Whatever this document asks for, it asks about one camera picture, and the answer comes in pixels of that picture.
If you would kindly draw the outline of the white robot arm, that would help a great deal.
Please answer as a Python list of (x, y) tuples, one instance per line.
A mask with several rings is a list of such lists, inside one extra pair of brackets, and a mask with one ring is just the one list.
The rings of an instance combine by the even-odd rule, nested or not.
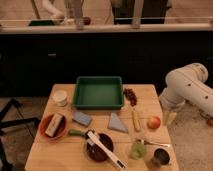
[(163, 124), (170, 125), (177, 116), (177, 110), (191, 102), (213, 118), (213, 88), (205, 84), (208, 70), (201, 63), (192, 63), (170, 71), (166, 87), (159, 95), (163, 110)]

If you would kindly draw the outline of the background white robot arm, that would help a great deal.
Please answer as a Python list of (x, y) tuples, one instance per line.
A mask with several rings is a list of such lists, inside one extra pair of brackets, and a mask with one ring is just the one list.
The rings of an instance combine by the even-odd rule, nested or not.
[(64, 19), (64, 13), (54, 6), (54, 0), (42, 0), (42, 6), (51, 14), (52, 19)]

